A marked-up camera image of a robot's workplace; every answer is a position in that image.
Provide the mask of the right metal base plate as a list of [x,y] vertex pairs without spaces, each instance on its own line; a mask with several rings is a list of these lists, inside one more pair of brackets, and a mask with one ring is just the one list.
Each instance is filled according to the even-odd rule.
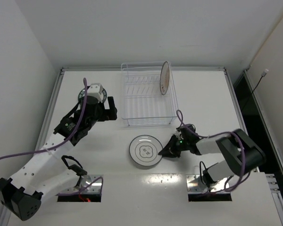
[[223,192],[225,182],[227,178],[223,178],[215,184],[212,184],[210,188],[204,185],[200,179],[199,174],[186,175],[187,191],[189,194],[206,194],[214,192]]

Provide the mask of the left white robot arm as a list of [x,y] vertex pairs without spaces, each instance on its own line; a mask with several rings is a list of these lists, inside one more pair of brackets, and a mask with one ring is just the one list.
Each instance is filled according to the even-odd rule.
[[87,187],[83,184],[88,173],[83,166],[67,155],[97,122],[115,121],[117,108],[114,98],[108,97],[109,108],[98,98],[87,95],[71,109],[54,129],[41,150],[8,179],[0,178],[0,202],[20,220],[27,221],[40,206],[53,196],[65,196],[64,190]]

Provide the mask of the metal base plate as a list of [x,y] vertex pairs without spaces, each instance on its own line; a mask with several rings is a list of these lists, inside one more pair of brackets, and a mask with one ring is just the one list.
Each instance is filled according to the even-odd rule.
[[204,185],[200,179],[199,174],[186,175],[187,191],[189,194],[206,194],[214,192],[223,192],[225,182],[227,178],[223,178],[215,184],[212,184],[210,188]]
[[83,194],[101,195],[103,189],[102,175],[86,175],[80,180],[79,184],[72,188],[67,188],[58,193],[57,196],[72,196]]

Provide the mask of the white plate with dark rim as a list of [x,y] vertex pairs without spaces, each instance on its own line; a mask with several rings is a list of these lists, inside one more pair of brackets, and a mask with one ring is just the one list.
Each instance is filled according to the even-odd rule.
[[151,135],[135,137],[129,144],[129,156],[139,166],[154,167],[162,156],[159,152],[163,149],[161,142]]

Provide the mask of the plate with orange sunburst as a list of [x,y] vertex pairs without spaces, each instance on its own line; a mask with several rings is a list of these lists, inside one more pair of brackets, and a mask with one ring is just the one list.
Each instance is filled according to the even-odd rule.
[[170,75],[171,75],[171,66],[168,61],[165,61],[161,68],[160,73],[160,92],[162,95],[165,95],[169,88],[169,81],[170,81]]

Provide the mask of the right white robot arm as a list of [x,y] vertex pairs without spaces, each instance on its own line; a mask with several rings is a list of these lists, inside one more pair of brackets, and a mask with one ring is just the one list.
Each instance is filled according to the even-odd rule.
[[166,158],[180,158],[182,151],[201,156],[220,153],[224,160],[204,169],[200,168],[201,182],[210,187],[223,178],[244,176],[266,162],[262,149],[241,129],[216,136],[201,137],[192,124],[176,129],[164,148],[158,153]]

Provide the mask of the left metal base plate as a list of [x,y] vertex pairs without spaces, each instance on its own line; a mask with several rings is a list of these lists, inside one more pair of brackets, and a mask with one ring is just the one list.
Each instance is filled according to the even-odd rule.
[[72,196],[83,194],[101,195],[103,189],[102,175],[86,175],[80,180],[79,184],[72,188],[67,188],[58,193],[57,196]]

